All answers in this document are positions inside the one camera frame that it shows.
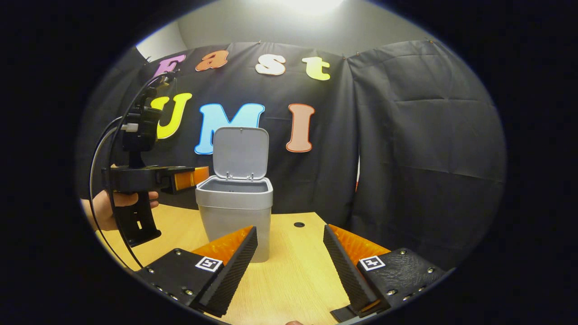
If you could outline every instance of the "gray wall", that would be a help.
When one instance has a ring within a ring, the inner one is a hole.
[[[139,52],[150,61],[169,54],[187,50],[179,31],[179,23],[173,21],[159,29],[148,38],[136,45]]]
[[[345,0],[318,16],[292,9],[280,0],[219,0],[186,13],[137,48],[152,61],[184,50],[182,44],[194,49],[261,40],[349,57],[356,51],[424,38],[430,34],[419,26],[363,0]]]

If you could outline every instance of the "blue letter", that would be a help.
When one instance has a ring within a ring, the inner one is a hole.
[[[203,125],[199,144],[195,147],[197,154],[213,154],[213,134],[220,127],[259,127],[259,117],[265,111],[260,104],[245,104],[229,122],[225,110],[219,104],[201,106]]]

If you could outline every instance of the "trash can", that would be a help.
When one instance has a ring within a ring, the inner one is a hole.
[[[269,259],[273,186],[265,177],[269,134],[262,128],[221,127],[213,135],[216,175],[195,189],[203,226],[213,241],[241,228],[257,228],[252,263]]]

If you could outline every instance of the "finger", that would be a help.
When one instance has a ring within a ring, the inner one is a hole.
[[[115,206],[129,206],[137,203],[139,201],[139,194],[124,194],[124,193],[114,193],[114,205]]]

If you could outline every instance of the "table surface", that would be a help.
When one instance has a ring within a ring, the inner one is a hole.
[[[153,216],[162,235],[132,249],[142,265],[174,248],[191,251],[209,242],[198,210],[161,204]],[[296,227],[296,222],[305,226]],[[219,319],[234,325],[336,324],[329,312],[349,299],[323,244],[324,226],[315,213],[272,215],[269,260],[249,264],[227,314]],[[120,258],[139,270],[118,230],[103,233]]]

